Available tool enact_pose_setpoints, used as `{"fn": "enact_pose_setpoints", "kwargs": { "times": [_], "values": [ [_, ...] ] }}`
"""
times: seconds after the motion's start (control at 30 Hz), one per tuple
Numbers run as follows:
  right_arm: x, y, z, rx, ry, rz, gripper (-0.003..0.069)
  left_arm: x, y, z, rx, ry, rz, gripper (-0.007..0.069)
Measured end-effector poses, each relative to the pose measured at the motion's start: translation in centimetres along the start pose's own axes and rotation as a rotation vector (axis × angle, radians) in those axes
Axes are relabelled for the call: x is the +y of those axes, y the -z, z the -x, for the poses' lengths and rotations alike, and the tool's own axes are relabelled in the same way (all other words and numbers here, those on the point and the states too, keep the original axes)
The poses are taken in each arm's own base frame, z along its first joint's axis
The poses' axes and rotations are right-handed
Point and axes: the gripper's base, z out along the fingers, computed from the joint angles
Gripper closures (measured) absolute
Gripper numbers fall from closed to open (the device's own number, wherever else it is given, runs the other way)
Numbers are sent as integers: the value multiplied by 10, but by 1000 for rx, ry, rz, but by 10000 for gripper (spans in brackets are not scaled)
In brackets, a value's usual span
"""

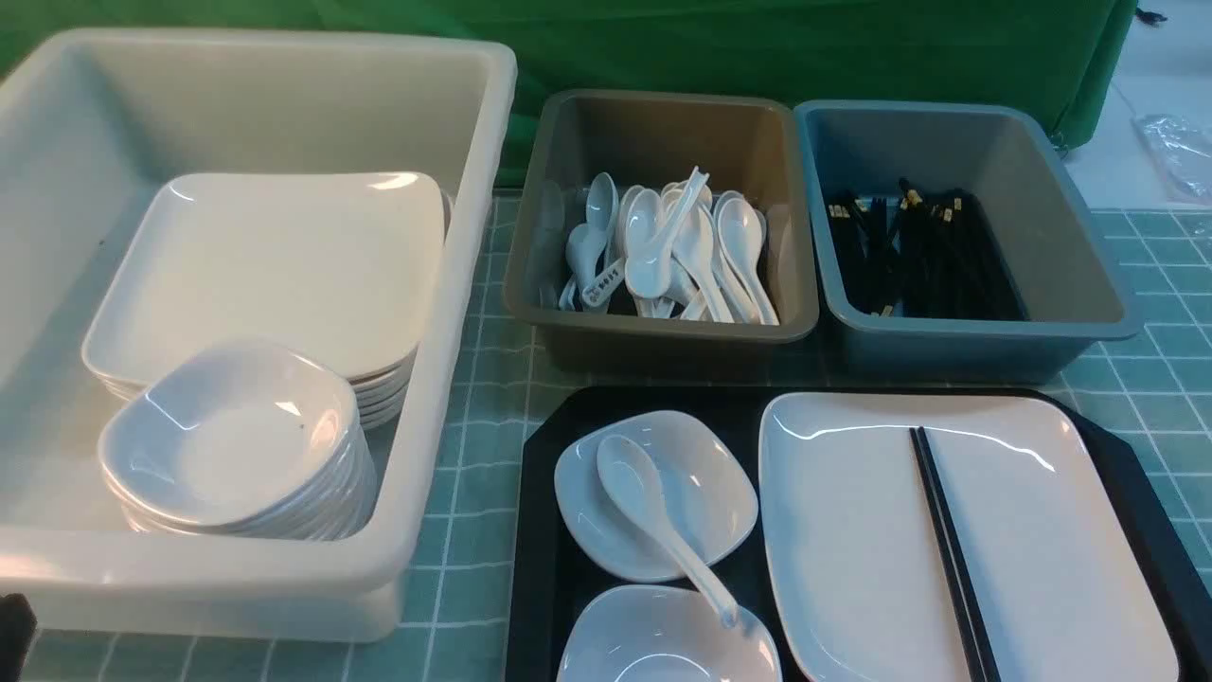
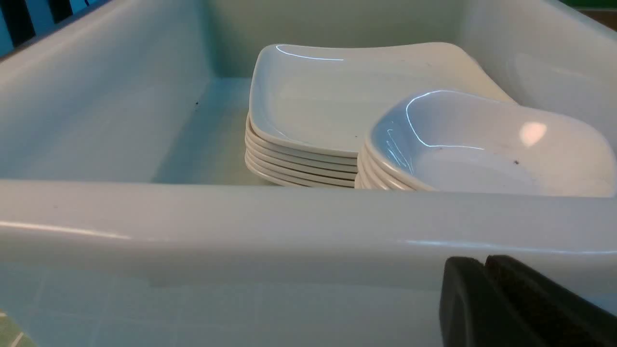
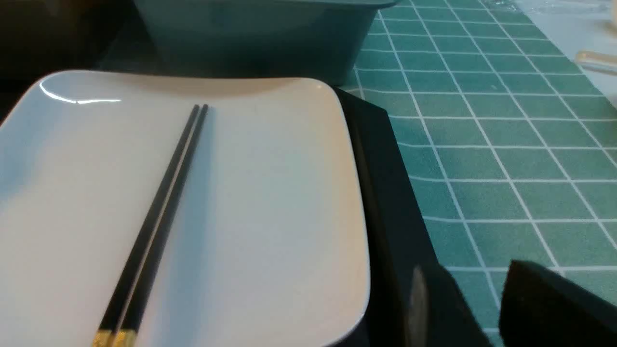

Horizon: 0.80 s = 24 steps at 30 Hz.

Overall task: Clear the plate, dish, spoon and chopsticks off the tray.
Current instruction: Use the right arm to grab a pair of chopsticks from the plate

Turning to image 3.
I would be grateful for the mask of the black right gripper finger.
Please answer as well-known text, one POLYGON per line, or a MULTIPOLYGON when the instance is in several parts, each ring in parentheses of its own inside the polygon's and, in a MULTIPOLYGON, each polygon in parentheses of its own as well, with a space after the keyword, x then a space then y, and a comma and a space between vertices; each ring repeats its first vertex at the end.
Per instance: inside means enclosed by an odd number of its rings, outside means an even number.
POLYGON ((507 347, 614 347, 617 308, 531 261, 511 261, 499 334, 507 347))

